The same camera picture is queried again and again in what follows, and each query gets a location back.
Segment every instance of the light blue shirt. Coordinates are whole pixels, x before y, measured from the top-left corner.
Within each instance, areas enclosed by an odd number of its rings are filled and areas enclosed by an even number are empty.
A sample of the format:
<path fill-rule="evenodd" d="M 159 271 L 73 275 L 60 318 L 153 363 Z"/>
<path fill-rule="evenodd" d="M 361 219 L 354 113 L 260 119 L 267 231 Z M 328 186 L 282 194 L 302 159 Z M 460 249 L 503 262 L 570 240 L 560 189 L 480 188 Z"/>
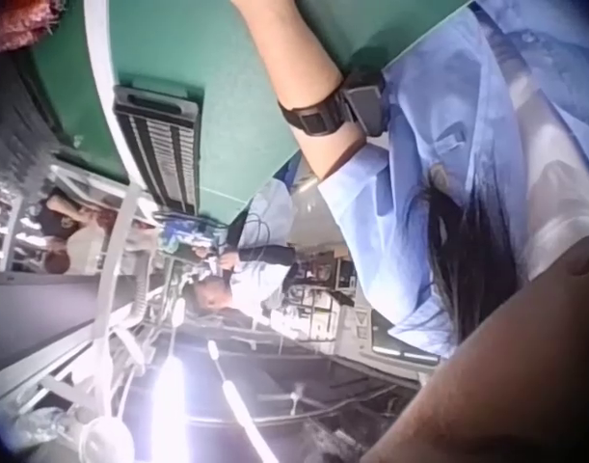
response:
<path fill-rule="evenodd" d="M 555 35 L 549 31 L 555 9 L 567 10 L 566 3 L 572 2 L 479 5 L 522 53 L 589 158 L 589 70 L 573 68 L 575 60 L 589 65 L 589 33 L 578 32 L 573 7 L 572 25 L 562 23 Z M 551 60 L 541 59 L 543 52 Z M 456 346 L 453 329 L 430 285 L 426 211 L 412 201 L 434 165 L 443 167 L 451 196 L 462 204 L 473 185 L 483 198 L 497 188 L 519 259 L 527 188 L 519 128 L 495 55 L 469 9 L 389 65 L 385 78 L 389 150 L 365 146 L 320 190 L 350 248 L 365 297 L 394 325 L 390 334 L 447 357 Z"/>

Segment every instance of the person in dark clothing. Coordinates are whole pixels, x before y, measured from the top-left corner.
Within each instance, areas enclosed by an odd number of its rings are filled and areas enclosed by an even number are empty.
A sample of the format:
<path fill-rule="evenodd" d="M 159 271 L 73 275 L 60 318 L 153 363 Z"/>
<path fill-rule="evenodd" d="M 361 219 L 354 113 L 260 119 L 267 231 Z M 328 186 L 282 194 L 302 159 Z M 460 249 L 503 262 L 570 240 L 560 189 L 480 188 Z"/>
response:
<path fill-rule="evenodd" d="M 47 239 L 43 268 L 47 273 L 63 274 L 70 266 L 67 253 L 69 238 L 96 217 L 94 210 L 81 206 L 60 188 L 39 203 L 35 221 Z"/>

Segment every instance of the hand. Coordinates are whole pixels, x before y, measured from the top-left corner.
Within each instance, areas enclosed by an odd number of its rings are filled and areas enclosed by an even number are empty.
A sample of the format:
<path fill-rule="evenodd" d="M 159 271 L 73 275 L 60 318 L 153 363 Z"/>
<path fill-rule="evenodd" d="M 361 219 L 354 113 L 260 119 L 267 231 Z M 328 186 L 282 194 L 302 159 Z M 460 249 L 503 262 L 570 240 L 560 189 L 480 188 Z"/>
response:
<path fill-rule="evenodd" d="M 194 246 L 191 249 L 193 250 L 194 253 L 196 253 L 196 256 L 198 256 L 200 259 L 206 259 L 206 256 L 208 256 L 208 248 Z"/>
<path fill-rule="evenodd" d="M 219 265 L 224 270 L 231 270 L 240 263 L 240 256 L 236 251 L 230 251 L 219 257 Z"/>

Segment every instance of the green table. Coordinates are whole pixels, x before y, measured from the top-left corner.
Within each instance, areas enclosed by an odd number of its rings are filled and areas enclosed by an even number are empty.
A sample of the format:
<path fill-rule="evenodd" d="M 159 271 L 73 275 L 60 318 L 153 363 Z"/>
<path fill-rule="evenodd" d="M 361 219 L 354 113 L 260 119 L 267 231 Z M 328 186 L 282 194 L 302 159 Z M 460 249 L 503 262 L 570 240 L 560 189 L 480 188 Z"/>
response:
<path fill-rule="evenodd" d="M 380 67 L 468 2 L 299 3 L 340 65 Z M 103 175 L 124 177 L 91 80 L 82 19 L 82 2 L 70 1 L 59 30 L 35 47 L 36 65 L 79 155 Z M 237 11 L 228 0 L 110 0 L 110 35 L 122 84 L 201 102 L 201 211 L 230 222 L 296 149 Z"/>

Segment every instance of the red fabric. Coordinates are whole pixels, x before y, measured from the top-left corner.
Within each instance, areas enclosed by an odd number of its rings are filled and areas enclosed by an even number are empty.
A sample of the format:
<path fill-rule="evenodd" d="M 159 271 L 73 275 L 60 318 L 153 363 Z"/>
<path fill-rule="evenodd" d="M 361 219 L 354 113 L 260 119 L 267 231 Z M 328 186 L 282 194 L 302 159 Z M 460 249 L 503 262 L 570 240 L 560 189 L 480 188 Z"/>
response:
<path fill-rule="evenodd" d="M 60 0 L 6 0 L 0 4 L 0 51 L 38 41 L 57 21 Z"/>

